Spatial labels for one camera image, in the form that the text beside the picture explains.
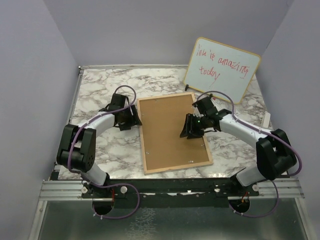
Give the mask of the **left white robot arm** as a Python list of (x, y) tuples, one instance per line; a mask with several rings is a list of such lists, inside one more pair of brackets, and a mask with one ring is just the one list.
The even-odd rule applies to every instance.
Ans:
[(95, 163), (96, 138), (111, 128), (126, 131), (141, 125), (137, 108), (129, 97), (114, 93), (111, 102), (97, 115), (80, 125), (64, 127), (56, 162), (89, 181), (97, 196), (106, 197), (111, 190), (110, 176)]

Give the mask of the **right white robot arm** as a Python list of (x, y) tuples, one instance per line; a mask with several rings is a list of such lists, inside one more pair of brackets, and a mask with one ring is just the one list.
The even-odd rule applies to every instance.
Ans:
[(224, 132), (242, 140), (256, 151), (256, 163), (233, 175), (229, 189), (234, 195), (242, 195), (253, 183), (273, 181), (297, 163), (297, 157), (283, 130), (257, 128), (236, 118), (230, 110), (217, 110), (208, 96), (197, 100), (192, 106), (194, 113), (186, 114), (180, 138), (198, 139), (207, 132)]

